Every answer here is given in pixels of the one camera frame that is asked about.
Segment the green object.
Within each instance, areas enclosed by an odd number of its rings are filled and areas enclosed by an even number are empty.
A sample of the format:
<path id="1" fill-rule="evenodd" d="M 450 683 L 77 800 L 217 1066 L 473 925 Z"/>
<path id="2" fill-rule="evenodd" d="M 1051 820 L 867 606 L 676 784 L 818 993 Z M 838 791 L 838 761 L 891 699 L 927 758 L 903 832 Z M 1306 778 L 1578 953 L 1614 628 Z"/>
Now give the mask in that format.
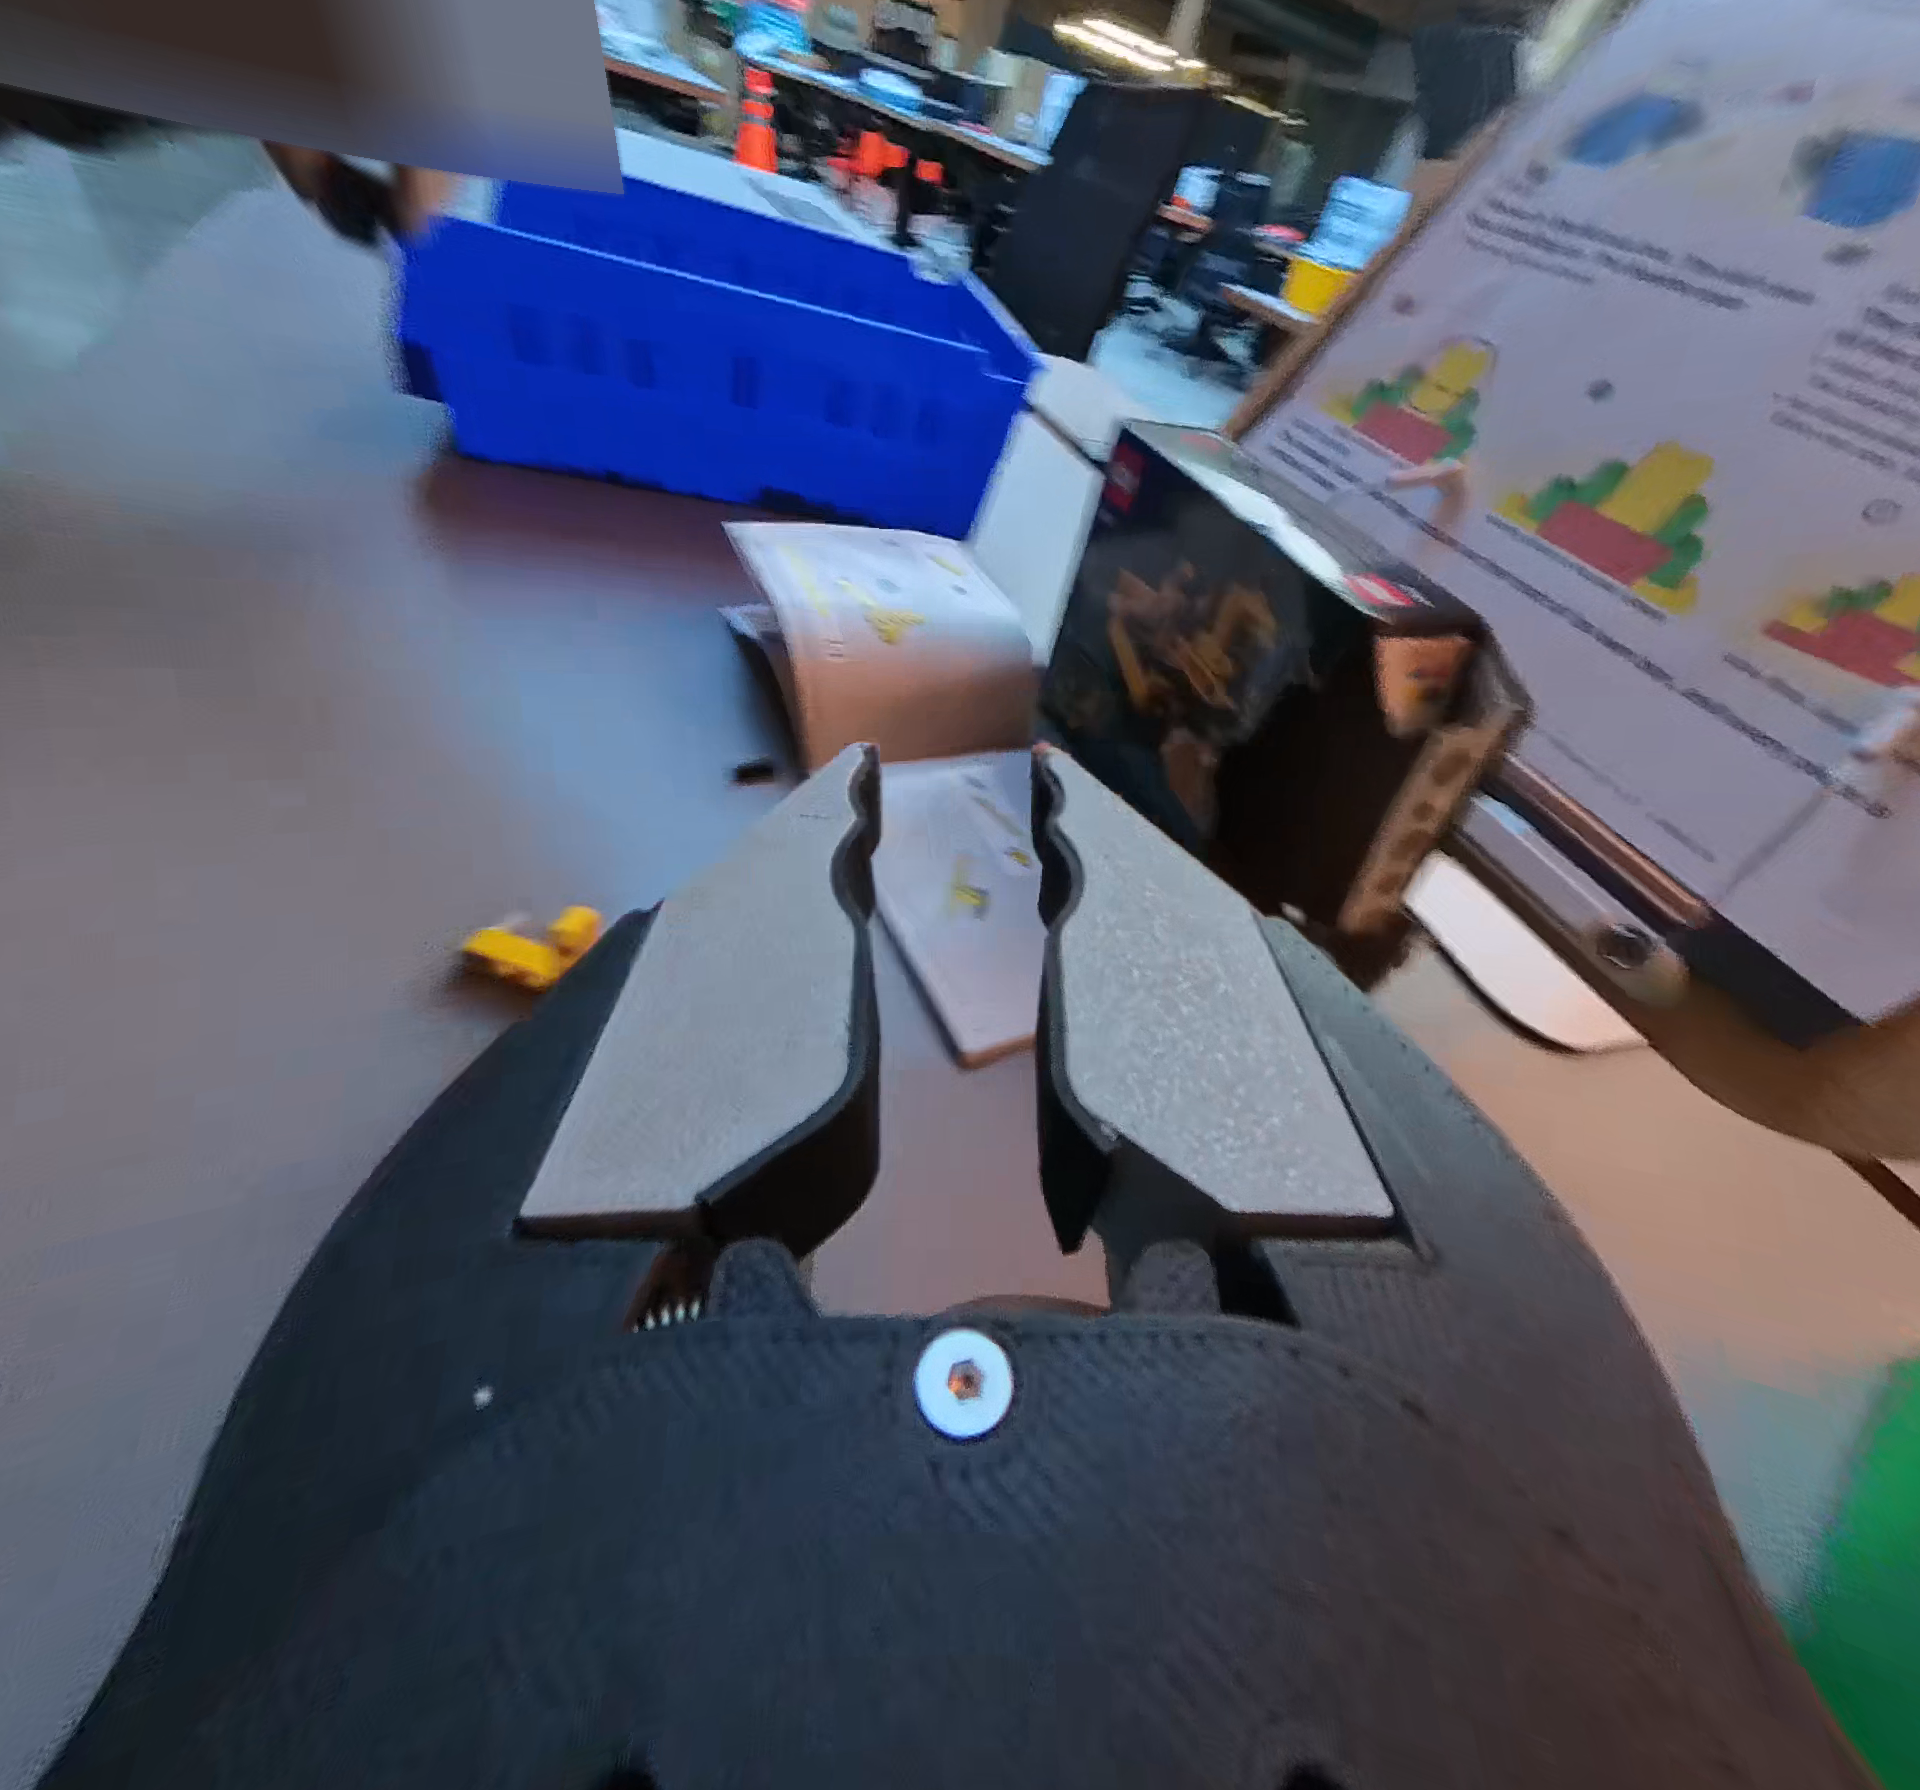
<path id="1" fill-rule="evenodd" d="M 1919 1361 L 1893 1366 L 1791 1634 L 1880 1787 L 1919 1783 Z"/>

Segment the blue plastic bin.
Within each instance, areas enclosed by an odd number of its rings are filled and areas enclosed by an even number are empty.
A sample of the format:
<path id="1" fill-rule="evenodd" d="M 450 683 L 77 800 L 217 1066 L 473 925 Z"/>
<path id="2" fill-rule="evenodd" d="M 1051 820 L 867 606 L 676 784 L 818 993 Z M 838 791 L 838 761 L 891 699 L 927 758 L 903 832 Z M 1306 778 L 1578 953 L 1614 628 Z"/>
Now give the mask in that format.
<path id="1" fill-rule="evenodd" d="M 976 280 L 645 180 L 508 184 L 400 255 L 468 461 L 964 538 L 1043 357 Z"/>

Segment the instruction sheet monitor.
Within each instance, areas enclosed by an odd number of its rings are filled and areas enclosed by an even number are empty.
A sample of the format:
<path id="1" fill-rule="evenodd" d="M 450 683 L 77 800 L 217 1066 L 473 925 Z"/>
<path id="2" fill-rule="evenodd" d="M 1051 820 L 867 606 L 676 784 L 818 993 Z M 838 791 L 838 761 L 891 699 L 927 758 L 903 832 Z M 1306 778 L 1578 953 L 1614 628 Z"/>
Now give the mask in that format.
<path id="1" fill-rule="evenodd" d="M 1250 433 L 1806 1045 L 1916 1003 L 1919 0 L 1637 0 Z"/>

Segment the flat instruction booklet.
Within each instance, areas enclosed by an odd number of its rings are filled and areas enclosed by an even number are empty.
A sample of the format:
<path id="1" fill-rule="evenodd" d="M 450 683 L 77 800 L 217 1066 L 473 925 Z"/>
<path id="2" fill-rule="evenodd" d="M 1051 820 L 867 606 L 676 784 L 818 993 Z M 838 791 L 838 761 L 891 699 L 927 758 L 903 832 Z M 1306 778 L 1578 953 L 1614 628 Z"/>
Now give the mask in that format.
<path id="1" fill-rule="evenodd" d="M 1045 978 L 1032 754 L 881 769 L 877 909 L 956 1059 L 1032 1046 Z"/>

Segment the black cabinet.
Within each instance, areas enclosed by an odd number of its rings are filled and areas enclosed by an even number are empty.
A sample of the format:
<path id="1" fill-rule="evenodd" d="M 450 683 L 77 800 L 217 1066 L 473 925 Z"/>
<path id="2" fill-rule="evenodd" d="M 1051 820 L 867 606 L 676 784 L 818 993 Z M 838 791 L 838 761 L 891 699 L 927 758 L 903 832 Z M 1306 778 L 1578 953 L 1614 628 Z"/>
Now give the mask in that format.
<path id="1" fill-rule="evenodd" d="M 972 272 L 1035 352 L 1082 360 L 1182 172 L 1254 166 L 1278 130 L 1280 118 L 1250 100 L 1093 82 L 1045 166 L 976 204 Z"/>

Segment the yellow lego piece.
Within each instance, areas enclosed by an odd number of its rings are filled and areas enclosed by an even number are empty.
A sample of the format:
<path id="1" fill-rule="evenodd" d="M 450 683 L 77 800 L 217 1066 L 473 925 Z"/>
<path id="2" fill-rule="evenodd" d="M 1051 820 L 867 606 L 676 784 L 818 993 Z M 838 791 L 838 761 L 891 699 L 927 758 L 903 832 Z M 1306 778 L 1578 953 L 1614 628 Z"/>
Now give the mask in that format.
<path id="1" fill-rule="evenodd" d="M 461 966 L 477 979 L 545 995 L 589 958 L 605 929 L 601 913 L 587 906 L 562 909 L 544 929 L 524 921 L 491 925 L 462 943 Z"/>

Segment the open instruction booklet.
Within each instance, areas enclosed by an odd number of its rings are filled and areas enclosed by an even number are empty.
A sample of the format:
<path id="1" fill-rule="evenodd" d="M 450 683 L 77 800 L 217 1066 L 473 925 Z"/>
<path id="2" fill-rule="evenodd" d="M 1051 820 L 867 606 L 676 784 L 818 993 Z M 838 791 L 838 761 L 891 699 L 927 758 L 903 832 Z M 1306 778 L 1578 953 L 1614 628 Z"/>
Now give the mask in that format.
<path id="1" fill-rule="evenodd" d="M 1013 603 L 969 545 L 913 530 L 728 522 L 754 584 L 722 615 L 780 693 L 802 773 L 1024 750 L 1037 668 Z"/>

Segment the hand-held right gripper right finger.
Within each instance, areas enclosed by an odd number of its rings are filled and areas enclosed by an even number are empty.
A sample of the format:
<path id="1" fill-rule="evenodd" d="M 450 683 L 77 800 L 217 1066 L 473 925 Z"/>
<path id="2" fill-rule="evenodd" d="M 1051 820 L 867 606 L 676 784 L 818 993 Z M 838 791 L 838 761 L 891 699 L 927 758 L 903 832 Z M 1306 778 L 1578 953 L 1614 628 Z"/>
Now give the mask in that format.
<path id="1" fill-rule="evenodd" d="M 1057 1247 L 1390 1236 L 1397 1206 L 1264 919 L 1066 750 L 1035 748 L 1032 777 Z"/>

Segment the black lego set box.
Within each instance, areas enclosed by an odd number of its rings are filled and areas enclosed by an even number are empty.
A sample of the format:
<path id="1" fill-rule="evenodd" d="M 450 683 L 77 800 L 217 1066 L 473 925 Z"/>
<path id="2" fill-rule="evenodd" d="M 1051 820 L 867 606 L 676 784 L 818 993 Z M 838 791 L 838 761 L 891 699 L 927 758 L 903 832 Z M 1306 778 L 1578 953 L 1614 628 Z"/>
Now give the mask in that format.
<path id="1" fill-rule="evenodd" d="M 1043 681 L 1045 738 L 1359 981 L 1530 722 L 1468 604 L 1223 437 L 1131 420 Z"/>

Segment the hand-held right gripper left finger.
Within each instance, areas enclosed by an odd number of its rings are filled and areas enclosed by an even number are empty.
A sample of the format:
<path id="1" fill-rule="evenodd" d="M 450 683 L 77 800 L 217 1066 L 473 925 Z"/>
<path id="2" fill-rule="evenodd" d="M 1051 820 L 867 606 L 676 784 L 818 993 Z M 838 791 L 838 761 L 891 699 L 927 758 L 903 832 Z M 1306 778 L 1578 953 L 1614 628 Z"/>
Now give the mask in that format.
<path id="1" fill-rule="evenodd" d="M 841 750 L 647 923 L 519 1228 L 780 1243 L 807 1260 L 879 1168 L 879 758 Z"/>

